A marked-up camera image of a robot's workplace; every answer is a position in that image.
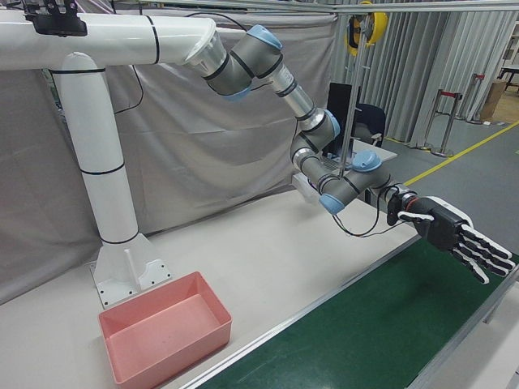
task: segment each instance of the robot finger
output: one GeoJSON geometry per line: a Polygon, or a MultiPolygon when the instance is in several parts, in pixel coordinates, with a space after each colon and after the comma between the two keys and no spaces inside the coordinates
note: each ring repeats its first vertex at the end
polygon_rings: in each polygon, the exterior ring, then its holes
{"type": "Polygon", "coordinates": [[[490,280],[488,279],[487,275],[483,272],[483,270],[478,266],[478,264],[470,257],[467,257],[464,255],[459,249],[456,247],[453,248],[451,251],[453,254],[453,257],[456,258],[458,261],[463,263],[466,267],[470,269],[474,277],[481,282],[482,284],[488,284],[490,280]]]}
{"type": "Polygon", "coordinates": [[[507,270],[512,270],[515,267],[515,263],[509,259],[503,259],[497,255],[491,253],[491,251],[482,245],[482,241],[474,241],[461,235],[462,243],[471,249],[474,253],[480,254],[485,259],[491,261],[495,265],[502,267],[507,270]]]}
{"type": "Polygon", "coordinates": [[[485,256],[481,255],[480,251],[477,250],[477,247],[472,242],[458,243],[458,250],[467,257],[475,259],[476,263],[482,265],[488,271],[491,271],[498,276],[505,277],[508,275],[508,270],[495,264],[489,258],[485,258],[485,256]]]}
{"type": "Polygon", "coordinates": [[[435,220],[432,215],[423,215],[422,213],[413,213],[413,212],[398,212],[398,218],[403,221],[413,221],[414,223],[421,223],[423,221],[432,222],[435,220]]]}
{"type": "Polygon", "coordinates": [[[482,233],[476,231],[472,227],[467,224],[463,224],[461,226],[460,234],[463,237],[470,239],[473,242],[479,243],[482,247],[487,249],[491,254],[500,257],[502,259],[507,259],[507,262],[512,264],[512,268],[515,267],[515,263],[509,261],[512,257],[512,253],[506,250],[504,247],[498,245],[494,241],[492,241],[489,237],[486,237],[482,233]]]}

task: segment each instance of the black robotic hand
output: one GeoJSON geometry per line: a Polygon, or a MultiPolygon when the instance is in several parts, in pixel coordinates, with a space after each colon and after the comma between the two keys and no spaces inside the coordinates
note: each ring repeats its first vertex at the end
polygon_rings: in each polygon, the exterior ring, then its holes
{"type": "Polygon", "coordinates": [[[410,200],[398,217],[412,221],[420,236],[467,266],[482,283],[489,279],[482,270],[506,276],[516,264],[512,254],[473,228],[472,220],[453,205],[437,197],[410,200]]]}

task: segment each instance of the pink plastic bin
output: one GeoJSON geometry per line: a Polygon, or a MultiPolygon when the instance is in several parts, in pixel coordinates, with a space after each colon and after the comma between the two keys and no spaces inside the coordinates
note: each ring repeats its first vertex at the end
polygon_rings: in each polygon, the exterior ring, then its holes
{"type": "Polygon", "coordinates": [[[230,338],[231,317],[200,273],[99,314],[115,382],[155,387],[230,338]]]}

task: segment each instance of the blue joint cap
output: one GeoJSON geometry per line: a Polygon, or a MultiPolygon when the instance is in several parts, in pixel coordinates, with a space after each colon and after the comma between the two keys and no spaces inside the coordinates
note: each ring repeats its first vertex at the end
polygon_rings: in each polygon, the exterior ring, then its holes
{"type": "Polygon", "coordinates": [[[253,28],[247,31],[247,35],[253,36],[254,38],[259,39],[262,42],[265,42],[267,45],[271,45],[278,50],[283,48],[283,45],[276,38],[274,34],[272,34],[267,28],[263,27],[261,24],[256,24],[253,28]]]}
{"type": "Polygon", "coordinates": [[[379,156],[376,155],[376,152],[364,150],[363,152],[357,153],[352,165],[356,172],[365,173],[378,169],[382,165],[382,161],[379,156]]]}
{"type": "Polygon", "coordinates": [[[226,99],[228,101],[238,101],[238,100],[241,100],[246,95],[248,95],[250,91],[251,91],[251,85],[249,85],[248,87],[246,87],[245,89],[243,89],[242,91],[240,91],[238,93],[234,93],[233,95],[224,96],[224,99],[226,99]]]}
{"type": "Polygon", "coordinates": [[[321,197],[319,197],[319,202],[332,215],[336,215],[344,209],[342,201],[328,193],[322,194],[321,197]]]}
{"type": "Polygon", "coordinates": [[[333,138],[335,139],[341,133],[341,126],[339,126],[339,122],[337,121],[337,119],[335,119],[335,116],[333,116],[333,113],[331,113],[327,109],[325,109],[324,112],[326,112],[328,114],[328,117],[332,121],[332,124],[333,124],[333,138]]]}

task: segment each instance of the gray curtain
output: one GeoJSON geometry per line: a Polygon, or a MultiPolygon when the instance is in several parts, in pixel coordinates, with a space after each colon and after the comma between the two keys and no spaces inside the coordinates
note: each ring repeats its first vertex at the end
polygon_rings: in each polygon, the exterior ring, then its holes
{"type": "MultiPolygon", "coordinates": [[[[400,2],[396,0],[384,3],[400,2]]],[[[349,0],[340,2],[353,3],[349,0]]],[[[367,50],[360,102],[382,108],[387,115],[386,135],[409,140],[414,131],[435,63],[448,14],[391,13],[383,38],[367,50]]],[[[354,57],[344,43],[349,15],[339,18],[332,60],[332,81],[351,83],[354,57]]]]}
{"type": "MultiPolygon", "coordinates": [[[[80,5],[108,11],[103,2],[80,5]]],[[[326,104],[334,16],[234,18],[271,28],[299,83],[317,105],[326,104]]],[[[227,47],[236,40],[236,34],[224,36],[227,47]]],[[[136,70],[143,101],[116,118],[143,233],[198,220],[290,183],[294,168],[288,150],[295,120],[268,86],[230,103],[186,69],[159,65],[136,70]]],[[[107,79],[114,110],[139,100],[129,66],[107,69],[107,79]]],[[[101,242],[69,135],[41,72],[0,72],[0,84],[3,303],[95,259],[101,242]]]]}
{"type": "MultiPolygon", "coordinates": [[[[450,14],[410,145],[424,143],[426,126],[439,88],[461,92],[465,98],[470,98],[463,114],[467,120],[479,119],[479,111],[497,76],[517,15],[517,12],[503,11],[450,14]],[[485,79],[476,93],[467,96],[473,73],[484,74],[485,79]]],[[[450,112],[452,103],[452,99],[442,99],[439,111],[450,112]]]]}

